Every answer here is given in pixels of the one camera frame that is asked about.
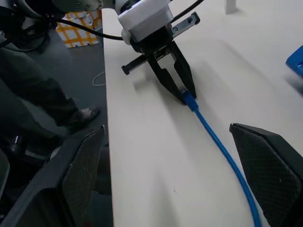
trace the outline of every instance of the table surface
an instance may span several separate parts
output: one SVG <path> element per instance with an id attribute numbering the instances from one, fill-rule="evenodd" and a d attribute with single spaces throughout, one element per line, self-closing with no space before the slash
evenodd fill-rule
<path id="1" fill-rule="evenodd" d="M 175 0 L 174 15 L 193 1 Z M 303 154 L 303 99 L 285 65 L 302 45 L 301 0 L 242 0 L 224 14 L 205 0 L 201 23 L 175 40 L 189 65 L 202 114 L 241 168 L 229 125 L 283 136 Z M 104 32 L 120 35 L 113 10 Z M 116 227 L 252 227 L 248 203 L 229 164 L 197 117 L 178 103 L 148 64 L 126 76 L 120 66 L 139 56 L 104 40 L 108 127 Z M 173 74 L 172 59 L 161 61 Z M 268 226 L 262 211 L 263 226 Z"/>

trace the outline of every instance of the gray pants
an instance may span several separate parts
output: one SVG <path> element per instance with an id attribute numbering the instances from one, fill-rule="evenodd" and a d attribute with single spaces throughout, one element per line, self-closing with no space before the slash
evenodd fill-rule
<path id="1" fill-rule="evenodd" d="M 0 129 L 29 140 L 50 139 L 55 134 L 35 121 L 18 97 L 39 106 L 58 126 L 63 126 L 78 110 L 67 99 L 59 83 L 25 53 L 0 48 Z"/>

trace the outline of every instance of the gray floor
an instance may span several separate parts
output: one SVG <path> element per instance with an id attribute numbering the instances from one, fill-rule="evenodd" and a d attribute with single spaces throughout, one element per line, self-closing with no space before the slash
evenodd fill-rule
<path id="1" fill-rule="evenodd" d="M 71 97 L 79 108 L 92 105 L 101 108 L 100 116 L 89 127 L 105 125 L 107 132 L 106 85 L 93 86 L 93 78 L 104 72 L 103 42 L 100 45 L 67 49 L 55 31 L 50 33 L 51 43 L 43 54 L 31 53 L 29 56 L 45 68 L 61 85 L 67 97 Z M 105 84 L 105 74 L 96 78 L 95 84 Z M 58 128 L 54 121 L 39 108 L 25 102 L 35 119 L 45 128 L 65 134 L 64 128 Z M 103 144 L 108 141 L 106 135 Z M 91 227 L 112 227 L 112 203 L 110 190 L 110 173 L 98 175 L 107 193 L 92 192 L 87 219 Z"/>
<path id="2" fill-rule="evenodd" d="M 68 49 L 55 31 L 50 32 L 50 37 L 51 43 L 43 54 L 34 52 L 29 56 L 60 83 L 66 96 L 73 98 L 80 109 L 99 106 L 100 116 L 89 126 L 105 125 L 107 129 L 106 85 L 92 85 L 93 78 L 105 70 L 103 43 Z M 96 78 L 95 84 L 105 84 L 105 73 Z M 58 128 L 43 111 L 30 103 L 26 105 L 45 128 L 58 134 L 66 132 L 64 128 Z"/>

